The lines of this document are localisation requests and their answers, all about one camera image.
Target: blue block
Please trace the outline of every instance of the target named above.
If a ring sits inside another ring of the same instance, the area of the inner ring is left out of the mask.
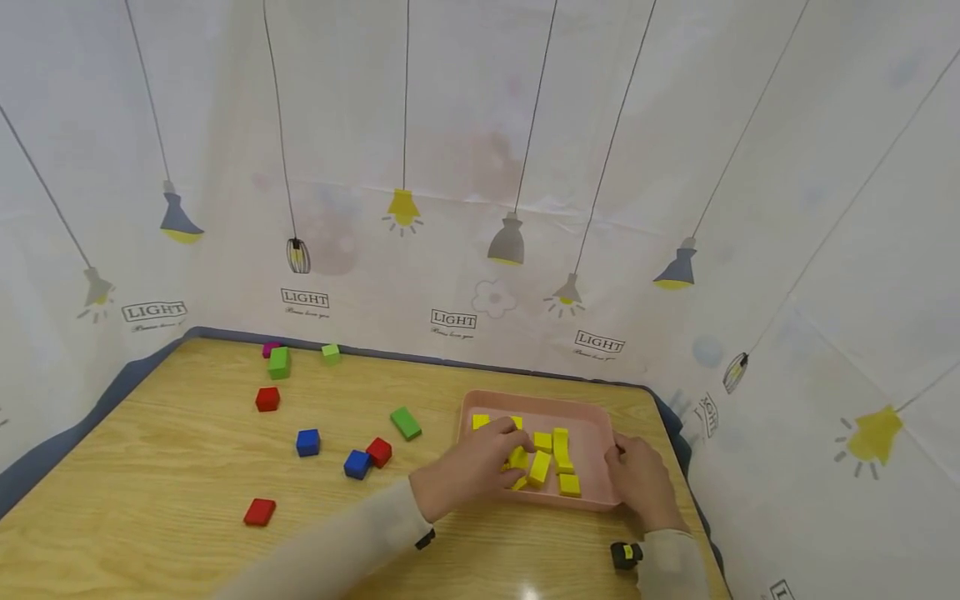
[[[347,474],[347,477],[362,480],[367,476],[367,471],[370,469],[372,462],[370,454],[360,450],[352,450],[344,463],[344,473]]]
[[[320,454],[320,432],[316,429],[304,429],[297,434],[297,453],[303,456]]]

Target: wrist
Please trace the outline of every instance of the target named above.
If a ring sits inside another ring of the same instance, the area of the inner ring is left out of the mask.
[[[647,511],[645,513],[637,512],[637,514],[643,521],[643,529],[647,533],[661,529],[676,529],[690,533],[690,528],[686,526],[686,521],[684,521],[683,516],[680,514],[680,509],[676,506]]]
[[[410,489],[423,520],[433,524],[453,510],[450,494],[444,482],[438,480],[429,468],[418,468],[410,473]]]

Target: sleeve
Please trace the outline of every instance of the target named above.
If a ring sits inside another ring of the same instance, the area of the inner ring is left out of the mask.
[[[214,598],[340,598],[377,567],[413,549],[432,529],[404,478],[284,542]]]
[[[654,531],[642,548],[636,588],[643,600],[709,600],[707,572],[692,536],[675,529]]]

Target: red block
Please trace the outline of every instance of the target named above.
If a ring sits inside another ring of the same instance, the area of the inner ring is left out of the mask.
[[[260,388],[256,393],[256,410],[261,413],[274,411],[280,405],[280,390],[277,388]]]
[[[371,455],[377,468],[383,468],[394,455],[394,449],[387,442],[376,438],[367,446],[367,454]]]
[[[264,500],[263,498],[254,498],[247,509],[247,514],[243,517],[243,522],[257,527],[266,527],[270,522],[270,517],[274,514],[276,502],[273,500]]]

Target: green cube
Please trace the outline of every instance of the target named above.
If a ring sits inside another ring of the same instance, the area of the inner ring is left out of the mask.
[[[290,349],[288,347],[281,346],[270,351],[267,372],[271,379],[286,379],[290,376]]]
[[[406,406],[401,406],[391,413],[390,420],[394,422],[396,428],[399,429],[403,435],[403,439],[407,442],[410,442],[422,433],[422,431],[420,431],[420,424],[417,423],[417,420],[410,414]]]
[[[327,344],[324,346],[324,360],[331,367],[340,362],[340,347],[336,344]]]

